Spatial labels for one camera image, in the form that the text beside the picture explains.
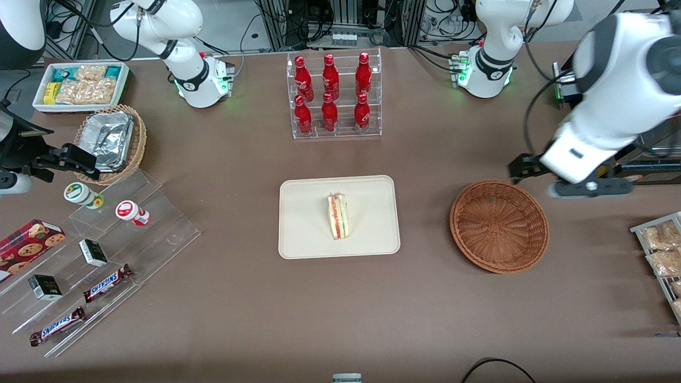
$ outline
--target white tray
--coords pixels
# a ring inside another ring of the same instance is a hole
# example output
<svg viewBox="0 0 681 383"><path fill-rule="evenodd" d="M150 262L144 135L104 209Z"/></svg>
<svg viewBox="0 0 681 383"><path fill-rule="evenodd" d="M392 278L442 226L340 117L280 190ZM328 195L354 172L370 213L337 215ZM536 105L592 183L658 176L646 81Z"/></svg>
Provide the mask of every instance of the white tray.
<svg viewBox="0 0 681 383"><path fill-rule="evenodd" d="M81 65L106 65L108 67L121 67L121 72L118 73L118 78L116 79L116 88L114 88L114 95L111 97L111 102L108 104L83 104L83 105L69 105L69 104L54 104L48 105L43 102L43 96L45 96L45 88L47 84L52 80L52 75L57 69L78 67ZM123 89L125 88L125 82L127 81L129 68L124 63L120 61L84 61L84 62L73 62L73 63L55 63L50 64L45 68L45 73L40 81L40 86L35 92L35 97L33 98L33 107L40 112L47 113L75 113L75 112L93 112L95 110L100 110L108 108L110 106L118 105L118 101L121 100L123 95Z"/></svg>
<svg viewBox="0 0 681 383"><path fill-rule="evenodd" d="M331 193L347 197L350 236L334 240ZM395 184L389 176L290 180L279 189L279 254L286 259L372 256L400 249Z"/></svg>

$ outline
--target acrylic bottle rack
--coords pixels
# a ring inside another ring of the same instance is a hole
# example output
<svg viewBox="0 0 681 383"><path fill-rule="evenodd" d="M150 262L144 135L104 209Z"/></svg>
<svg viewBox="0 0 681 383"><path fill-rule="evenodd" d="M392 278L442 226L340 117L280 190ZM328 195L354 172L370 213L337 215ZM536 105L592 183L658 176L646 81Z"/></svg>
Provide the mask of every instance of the acrylic bottle rack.
<svg viewBox="0 0 681 383"><path fill-rule="evenodd" d="M355 93L355 71L359 64L360 53L367 52L369 54L369 66L371 67L371 92L368 94L367 103L371 110L369 114L369 128L366 133L358 134L355 132L355 105L357 105L357 95ZM365 138L380 136L383 132L383 115L381 104L382 97L382 82L381 72L383 70L381 65L381 50L365 49L365 50L333 50L334 62L338 69L338 77L340 78L340 98L336 100L338 107L338 128L334 133L327 132L323 127L323 118L321 115L321 106L323 104L322 95L324 94L324 85L321 74L324 71L324 55L327 52L318 52L314 50L304 52L292 52L287 57L287 84L289 87L289 109L291 110L291 126L294 139L316 139L316 138ZM310 112L312 113L312 134L303 136L298 129L296 123L296 116L294 109L294 97L298 94L296 88L296 66L294 59L297 56L305 59L305 66L312 76L312 88L315 92L315 99L307 103Z"/></svg>

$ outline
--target table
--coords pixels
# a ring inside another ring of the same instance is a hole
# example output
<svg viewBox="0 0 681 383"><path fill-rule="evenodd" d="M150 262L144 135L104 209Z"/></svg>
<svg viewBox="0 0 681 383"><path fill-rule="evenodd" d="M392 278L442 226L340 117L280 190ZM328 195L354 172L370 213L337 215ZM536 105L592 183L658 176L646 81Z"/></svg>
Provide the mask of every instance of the table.
<svg viewBox="0 0 681 383"><path fill-rule="evenodd" d="M540 64L574 43L533 44ZM443 51L458 52L454 46ZM126 103L146 122L142 168L204 233L147 286L58 358L45 359L0 320L0 380L49 382L458 381L478 359L507 358L540 382L677 382L679 343L653 334L674 317L631 226L678 211L678 188L621 199L552 200L551 176L520 185L551 227L544 259L493 275L449 233L457 193L506 179L522 153L522 115L543 84L524 52L494 99L452 89L407 49L383 49L383 137L294 142L284 54L247 57L234 96L205 110L182 101L160 61L130 63ZM531 119L543 146L564 117L547 92ZM82 116L36 113L72 140ZM391 256L284 260L279 186L289 179L390 175L402 247ZM0 200L0 235L31 218L60 222L72 174Z"/></svg>

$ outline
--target woven basket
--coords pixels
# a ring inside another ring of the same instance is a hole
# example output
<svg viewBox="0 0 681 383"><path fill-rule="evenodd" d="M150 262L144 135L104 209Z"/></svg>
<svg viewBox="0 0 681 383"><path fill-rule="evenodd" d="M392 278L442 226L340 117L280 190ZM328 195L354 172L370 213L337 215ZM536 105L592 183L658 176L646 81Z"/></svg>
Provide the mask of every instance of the woven basket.
<svg viewBox="0 0 681 383"><path fill-rule="evenodd" d="M449 228L471 262L493 273L519 273L534 266L549 243L539 203L511 183L470 184L456 197Z"/></svg>
<svg viewBox="0 0 681 383"><path fill-rule="evenodd" d="M133 127L133 135L130 140L130 149L128 150L127 163L122 171L117 173L101 173L99 175L99 180L95 181L90 179L83 174L76 173L76 177L82 182L94 183L96 185L107 186L111 185L115 180L123 177L123 175L133 172L142 162L142 157L144 157L144 145L146 145L146 127L144 126L144 121L140 118L140 115L129 106L126 105L116 105L110 108L98 110L96 114L105 114L113 112L126 112L132 115L135 119L135 125ZM74 143L78 145L80 142L80 135L83 133L83 127L85 126L85 121L80 124L80 129L76 133L76 139Z"/></svg>

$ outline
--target coca-cola bottle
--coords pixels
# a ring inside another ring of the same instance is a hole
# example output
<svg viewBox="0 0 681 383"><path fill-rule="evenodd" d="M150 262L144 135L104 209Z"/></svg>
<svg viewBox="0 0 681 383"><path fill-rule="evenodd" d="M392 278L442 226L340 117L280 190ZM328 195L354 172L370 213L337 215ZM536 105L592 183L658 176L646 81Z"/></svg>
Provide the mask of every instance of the coca-cola bottle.
<svg viewBox="0 0 681 383"><path fill-rule="evenodd" d="M369 105L366 103L366 93L361 93L357 96L357 105L355 105L355 132L364 134L369 129Z"/></svg>
<svg viewBox="0 0 681 383"><path fill-rule="evenodd" d="M324 93L324 105L321 106L321 113L324 116L324 129L329 133L335 132L338 127L338 108L331 92Z"/></svg>
<svg viewBox="0 0 681 383"><path fill-rule="evenodd" d="M321 77L324 79L324 91L331 93L334 100L337 100L341 96L341 84L338 69L334 64L334 55L330 53L324 55L324 72Z"/></svg>
<svg viewBox="0 0 681 383"><path fill-rule="evenodd" d="M300 134L309 136L312 134L312 114L310 109L305 105L305 100L301 95L296 95L294 101L296 103L294 114L296 115L296 123L298 124Z"/></svg>
<svg viewBox="0 0 681 383"><path fill-rule="evenodd" d="M305 97L305 101L312 102L315 99L315 92L312 90L312 76L310 71L305 67L305 60L298 56L295 58L296 63L296 88L298 93Z"/></svg>
<svg viewBox="0 0 681 383"><path fill-rule="evenodd" d="M369 94L371 90L371 67L369 66L369 54L367 52L360 53L360 64L357 66L355 72L355 92L357 96L361 93Z"/></svg>

